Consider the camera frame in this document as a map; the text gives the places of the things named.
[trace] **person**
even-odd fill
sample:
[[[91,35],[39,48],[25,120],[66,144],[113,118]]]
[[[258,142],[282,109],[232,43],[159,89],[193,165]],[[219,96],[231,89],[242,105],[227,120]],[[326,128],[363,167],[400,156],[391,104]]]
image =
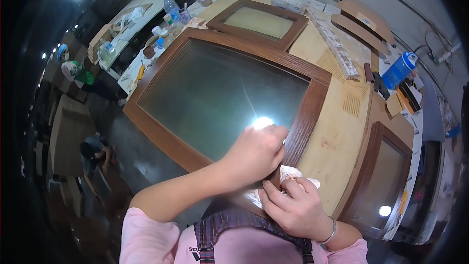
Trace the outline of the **person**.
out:
[[[84,173],[92,178],[97,162],[102,159],[104,159],[103,173],[107,173],[109,163],[113,161],[114,151],[105,139],[91,135],[80,144],[80,155]]]
[[[97,79],[85,68],[85,62],[79,63],[75,60],[69,60],[68,46],[61,44],[57,52],[57,61],[64,60],[61,69],[63,75],[83,91],[96,93],[110,102],[117,103],[119,106],[126,104],[126,98],[119,99],[102,80]]]
[[[327,216],[305,178],[282,182],[289,197],[263,181],[263,209],[276,224],[241,207],[204,215],[181,234],[171,222],[203,199],[267,177],[283,159],[287,133],[248,126],[220,161],[137,193],[122,226],[120,263],[366,263],[360,232]]]

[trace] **glass panel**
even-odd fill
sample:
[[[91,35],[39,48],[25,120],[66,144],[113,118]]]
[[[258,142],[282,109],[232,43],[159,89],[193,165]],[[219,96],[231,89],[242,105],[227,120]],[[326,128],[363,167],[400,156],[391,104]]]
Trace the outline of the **glass panel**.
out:
[[[295,21],[295,19],[287,19],[279,15],[243,6],[221,22],[230,26],[251,30],[271,40],[278,41],[285,36]]]
[[[259,118],[290,128],[309,82],[268,63],[191,39],[141,103],[162,126],[217,161]]]
[[[384,227],[397,199],[394,190],[404,166],[404,154],[383,139],[368,189],[353,221],[379,229]]]

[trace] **ceiling light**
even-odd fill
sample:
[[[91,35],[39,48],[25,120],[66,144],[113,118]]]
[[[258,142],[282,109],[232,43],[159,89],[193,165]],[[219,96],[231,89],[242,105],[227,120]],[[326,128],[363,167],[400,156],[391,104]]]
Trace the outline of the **ceiling light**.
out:
[[[391,214],[391,207],[389,206],[381,206],[381,208],[379,209],[379,215],[382,216],[382,217],[388,217],[389,214]]]
[[[255,129],[260,129],[268,125],[273,125],[273,120],[268,117],[260,117],[252,123]]]

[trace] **brown wood frame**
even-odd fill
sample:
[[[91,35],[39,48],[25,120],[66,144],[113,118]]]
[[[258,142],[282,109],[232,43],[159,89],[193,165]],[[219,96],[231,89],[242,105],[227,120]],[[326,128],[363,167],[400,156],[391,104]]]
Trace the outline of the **brown wood frame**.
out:
[[[368,184],[372,178],[372,174],[378,160],[378,153],[381,147],[381,141],[387,139],[392,146],[397,148],[404,154],[404,170],[400,174],[397,185],[394,188],[394,191],[390,193],[389,197],[396,198],[391,214],[389,215],[386,224],[380,226],[380,228],[371,227],[359,224],[352,221],[352,218],[360,203],[363,200],[363,196],[368,189]],[[363,159],[363,164],[358,173],[358,177],[353,186],[352,192],[345,203],[342,212],[338,216],[337,220],[346,222],[352,226],[355,226],[364,236],[381,239],[384,234],[397,220],[399,213],[397,209],[401,203],[402,194],[404,193],[404,188],[407,184],[408,172],[410,169],[410,161],[412,159],[412,149],[410,149],[401,139],[399,139],[390,129],[384,126],[381,122],[377,121],[372,125],[370,132],[370,139],[366,148],[365,157]]]
[[[278,16],[287,16],[289,19],[295,20],[293,25],[290,27],[288,32],[278,41],[271,40],[267,37],[264,37],[260,34],[252,32],[251,30],[240,28],[237,26],[230,26],[222,23],[226,17],[231,15],[234,11],[240,9],[241,7],[249,7],[252,9],[256,9],[259,11],[265,11],[267,13],[271,13],[273,15]],[[276,6],[251,1],[251,0],[238,0],[224,11],[220,12],[217,16],[215,16],[211,21],[207,23],[208,28],[212,30],[217,30],[219,32],[224,32],[227,34],[237,35],[238,37],[246,38],[252,41],[262,42],[278,50],[287,51],[290,48],[293,41],[298,38],[300,33],[304,30],[304,28],[308,25],[308,19],[301,15],[297,14],[292,11],[288,11],[285,9],[281,9]]]
[[[174,59],[181,56],[182,48],[191,39],[203,40],[261,58],[279,68],[291,70],[310,79],[303,101],[295,115],[285,142],[282,164],[297,167],[309,137],[318,120],[325,100],[331,73],[286,52],[224,33],[187,28],[145,72],[141,83],[130,97],[123,111],[132,122],[163,152],[188,172],[193,172],[212,163],[188,144],[173,135],[141,107],[141,103],[156,80],[165,77]],[[273,175],[274,184],[280,188],[279,171]]]

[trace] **white rag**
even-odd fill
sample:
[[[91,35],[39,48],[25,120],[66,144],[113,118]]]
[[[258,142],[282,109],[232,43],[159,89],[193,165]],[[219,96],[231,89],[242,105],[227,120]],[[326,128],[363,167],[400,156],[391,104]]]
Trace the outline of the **white rag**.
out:
[[[295,179],[303,177],[301,171],[296,169],[295,167],[280,165],[280,183],[283,182],[285,179]],[[320,181],[317,179],[310,179],[306,178],[307,180],[311,181],[317,188],[320,187]],[[251,202],[254,203],[255,206],[262,208],[262,202],[259,197],[259,190],[249,190],[247,193],[244,194],[246,198],[248,198]]]

